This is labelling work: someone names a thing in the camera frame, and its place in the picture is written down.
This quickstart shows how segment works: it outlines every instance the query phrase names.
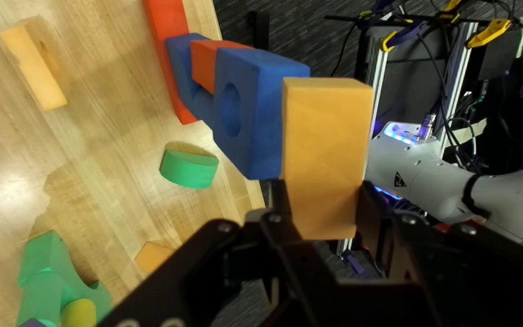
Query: screw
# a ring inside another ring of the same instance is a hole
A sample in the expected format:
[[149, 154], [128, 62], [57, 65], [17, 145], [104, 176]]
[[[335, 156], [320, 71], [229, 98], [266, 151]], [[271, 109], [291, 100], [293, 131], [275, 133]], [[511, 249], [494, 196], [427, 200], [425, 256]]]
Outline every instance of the screw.
[[220, 232], [231, 232], [231, 229], [233, 229], [231, 223], [220, 223], [220, 225], [218, 225], [218, 231], [220, 231]]
[[476, 236], [478, 229], [471, 227], [471, 225], [462, 225], [460, 227], [465, 234]]
[[137, 320], [124, 320], [117, 327], [140, 327]]
[[273, 223], [280, 223], [280, 222], [282, 222], [282, 216], [278, 216], [278, 214], [271, 214], [271, 216], [269, 216], [269, 222], [273, 222]]
[[186, 327], [186, 321], [180, 318], [166, 320], [160, 327]]
[[416, 223], [418, 223], [418, 220], [413, 218], [413, 216], [402, 216], [402, 220], [404, 220], [404, 223], [407, 223], [407, 225], [416, 225]]

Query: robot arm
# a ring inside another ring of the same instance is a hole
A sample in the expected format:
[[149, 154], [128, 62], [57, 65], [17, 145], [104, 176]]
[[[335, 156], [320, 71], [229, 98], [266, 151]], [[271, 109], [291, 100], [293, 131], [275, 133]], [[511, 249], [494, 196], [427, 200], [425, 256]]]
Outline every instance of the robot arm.
[[[407, 145], [382, 133], [369, 154], [367, 178], [409, 198], [447, 223], [478, 216], [464, 203], [473, 172], [436, 158], [438, 142]], [[476, 207], [491, 212], [487, 227], [523, 242], [523, 171], [503, 176], [480, 176], [469, 189]]]

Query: wooden table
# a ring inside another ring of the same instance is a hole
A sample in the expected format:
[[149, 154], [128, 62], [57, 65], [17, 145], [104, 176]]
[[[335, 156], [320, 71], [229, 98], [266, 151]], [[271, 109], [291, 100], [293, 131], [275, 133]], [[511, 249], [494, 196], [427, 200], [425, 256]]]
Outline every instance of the wooden table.
[[[186, 0], [193, 31], [220, 38], [211, 0]], [[37, 109], [0, 47], [0, 325], [13, 325], [17, 274], [31, 236], [57, 231], [86, 280], [122, 300], [142, 280], [146, 242], [178, 247], [204, 222], [242, 222], [264, 207], [204, 123], [175, 118], [142, 0], [0, 0], [0, 31], [40, 16], [73, 87], [60, 111]], [[191, 191], [158, 172], [168, 142], [222, 158], [215, 187]]]

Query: wooden block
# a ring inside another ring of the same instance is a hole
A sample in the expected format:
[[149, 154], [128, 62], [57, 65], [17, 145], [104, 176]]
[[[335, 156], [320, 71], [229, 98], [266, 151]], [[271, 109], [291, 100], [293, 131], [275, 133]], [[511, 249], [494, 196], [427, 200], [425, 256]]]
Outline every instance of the wooden block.
[[373, 87], [351, 78], [286, 78], [284, 171], [293, 218], [307, 240], [356, 232]]
[[157, 243], [146, 243], [135, 261], [140, 267], [140, 271], [144, 271], [146, 274], [151, 274], [153, 271], [157, 271], [175, 251], [169, 247], [162, 247]]
[[166, 40], [189, 33], [186, 7], [182, 0], [146, 0], [146, 11], [151, 24], [158, 60], [168, 82], [171, 105], [182, 123], [193, 123], [197, 118], [188, 109], [188, 103], [178, 96], [177, 80], [168, 53]]
[[180, 100], [188, 105], [195, 118], [204, 120], [213, 131], [217, 131], [217, 114], [213, 111], [213, 94], [200, 87], [191, 78], [191, 43], [195, 40], [207, 40], [202, 34], [180, 34], [168, 38], [168, 53]]
[[242, 47], [244, 43], [237, 42], [218, 42], [218, 40], [197, 40], [191, 43], [191, 65], [193, 80], [200, 83], [207, 93], [215, 93], [215, 71], [217, 71], [217, 54], [218, 49]]
[[0, 38], [37, 105], [42, 111], [51, 111], [68, 103], [69, 78], [51, 54], [50, 40], [44, 40], [42, 31], [39, 31], [42, 27], [35, 20], [26, 22], [6, 29]]

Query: building block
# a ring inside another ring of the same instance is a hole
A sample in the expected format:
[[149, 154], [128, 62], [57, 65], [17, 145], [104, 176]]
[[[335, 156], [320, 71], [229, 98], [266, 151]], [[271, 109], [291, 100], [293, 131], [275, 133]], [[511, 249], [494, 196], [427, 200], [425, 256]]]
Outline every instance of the building block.
[[215, 76], [217, 76], [217, 54], [218, 49], [238, 47], [251, 49], [237, 42], [220, 42], [220, 40], [197, 40], [191, 42], [191, 63], [193, 63], [193, 82], [202, 85], [207, 93], [215, 93]]
[[88, 298], [80, 298], [62, 311], [62, 327], [95, 327], [97, 321], [97, 305]]
[[188, 189], [209, 189], [218, 165], [220, 160], [213, 152], [191, 143], [173, 142], [166, 147], [160, 174]]
[[60, 69], [51, 42], [42, 36], [42, 24], [24, 22], [0, 33], [4, 49], [42, 111], [68, 103], [69, 78]]
[[213, 111], [213, 94], [193, 82], [191, 67], [191, 42], [207, 40], [202, 34], [182, 34], [168, 38], [168, 51], [173, 65], [173, 74], [178, 85], [178, 96], [189, 107], [189, 111], [204, 120], [213, 131], [217, 131], [217, 113]]
[[169, 53], [164, 43], [164, 40], [171, 36], [189, 33], [184, 2], [182, 0], [146, 0], [146, 13], [151, 24], [158, 60], [160, 60], [160, 65], [168, 82], [171, 105], [182, 123], [193, 123], [197, 122], [197, 118], [178, 96], [178, 87], [173, 76]]
[[309, 74], [307, 65], [273, 53], [218, 49], [215, 142], [249, 180], [280, 176], [284, 78]]
[[351, 78], [287, 78], [284, 180], [293, 220], [307, 240], [356, 232], [358, 187], [371, 142], [373, 87]]
[[169, 247], [162, 247], [148, 242], [137, 254], [137, 265], [146, 272], [153, 274], [175, 251]]
[[57, 232], [46, 232], [28, 242], [19, 276], [24, 289], [19, 325], [37, 320], [42, 325], [59, 325], [60, 312], [71, 301], [88, 298], [95, 303], [99, 321], [111, 311], [111, 296], [99, 281], [86, 285], [66, 243]]

